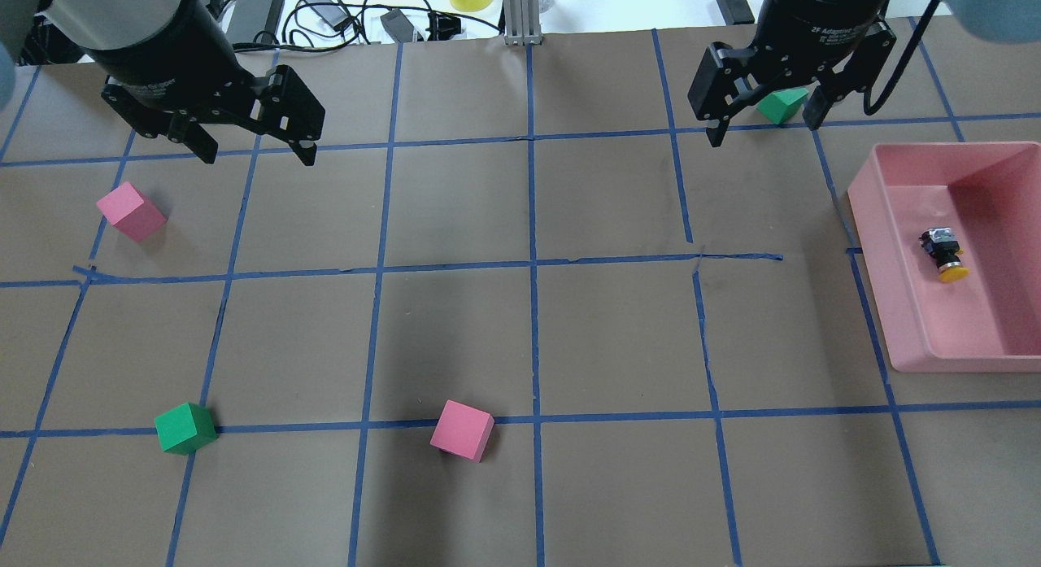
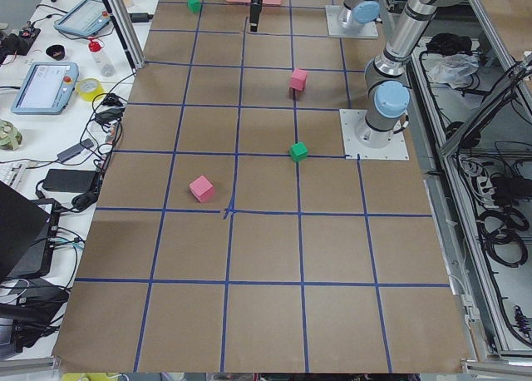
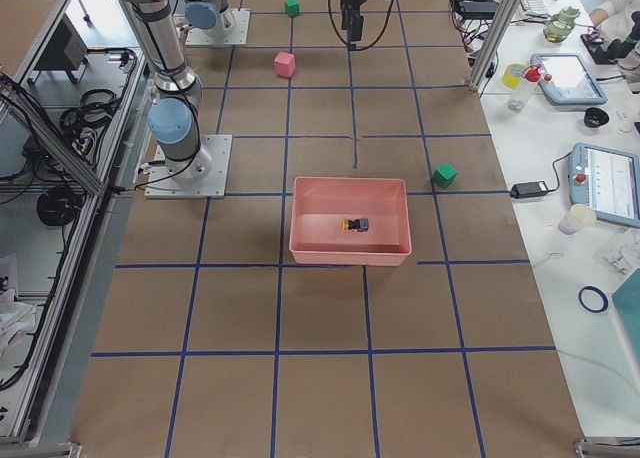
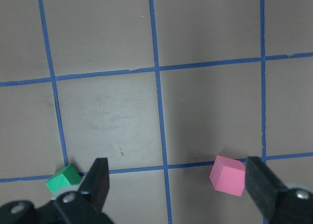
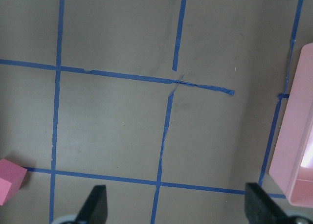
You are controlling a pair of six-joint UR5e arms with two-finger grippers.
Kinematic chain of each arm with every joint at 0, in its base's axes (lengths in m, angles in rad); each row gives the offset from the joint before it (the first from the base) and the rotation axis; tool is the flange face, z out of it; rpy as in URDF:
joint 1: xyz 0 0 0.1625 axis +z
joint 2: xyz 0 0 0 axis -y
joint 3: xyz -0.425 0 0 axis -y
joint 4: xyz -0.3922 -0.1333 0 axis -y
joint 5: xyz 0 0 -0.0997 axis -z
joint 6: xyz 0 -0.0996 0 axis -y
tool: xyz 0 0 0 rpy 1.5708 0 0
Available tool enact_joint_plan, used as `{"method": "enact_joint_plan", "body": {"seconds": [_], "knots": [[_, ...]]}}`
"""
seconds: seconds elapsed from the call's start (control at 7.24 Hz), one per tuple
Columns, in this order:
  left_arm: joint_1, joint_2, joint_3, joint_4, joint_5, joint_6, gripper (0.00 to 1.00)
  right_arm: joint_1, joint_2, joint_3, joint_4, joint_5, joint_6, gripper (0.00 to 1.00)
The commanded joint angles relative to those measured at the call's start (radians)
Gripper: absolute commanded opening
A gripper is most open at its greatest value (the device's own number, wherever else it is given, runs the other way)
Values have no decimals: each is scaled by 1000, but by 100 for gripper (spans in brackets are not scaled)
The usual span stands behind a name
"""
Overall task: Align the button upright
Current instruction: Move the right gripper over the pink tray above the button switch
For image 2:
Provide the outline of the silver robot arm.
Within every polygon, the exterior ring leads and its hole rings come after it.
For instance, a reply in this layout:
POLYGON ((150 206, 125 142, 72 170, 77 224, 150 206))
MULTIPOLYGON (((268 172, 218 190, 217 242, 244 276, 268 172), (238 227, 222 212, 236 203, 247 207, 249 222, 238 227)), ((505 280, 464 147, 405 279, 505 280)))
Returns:
MULTIPOLYGON (((249 27, 251 32, 258 31, 262 7, 263 0, 250 0, 249 27)), ((352 30, 354 27, 374 22, 379 12, 378 0, 343 0, 336 24, 345 31, 352 30)))
POLYGON ((381 148, 390 142, 394 126, 410 101, 409 91, 398 78, 404 73, 413 48, 437 8, 453 6, 462 1, 407 1, 382 54, 371 60, 365 70, 370 107, 355 127, 356 137, 362 144, 381 148))

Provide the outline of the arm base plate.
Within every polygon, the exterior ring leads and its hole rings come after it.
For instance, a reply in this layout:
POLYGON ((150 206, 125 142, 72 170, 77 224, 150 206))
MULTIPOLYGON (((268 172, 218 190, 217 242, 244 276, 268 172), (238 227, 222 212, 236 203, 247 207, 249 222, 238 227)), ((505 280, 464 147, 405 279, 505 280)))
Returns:
POLYGON ((344 6, 325 7, 328 36, 338 38, 377 39, 376 19, 379 15, 376 3, 361 3, 352 10, 344 6))
POLYGON ((349 160, 408 161, 401 121, 391 131, 374 131, 366 123, 366 110, 340 109, 344 156, 349 160))

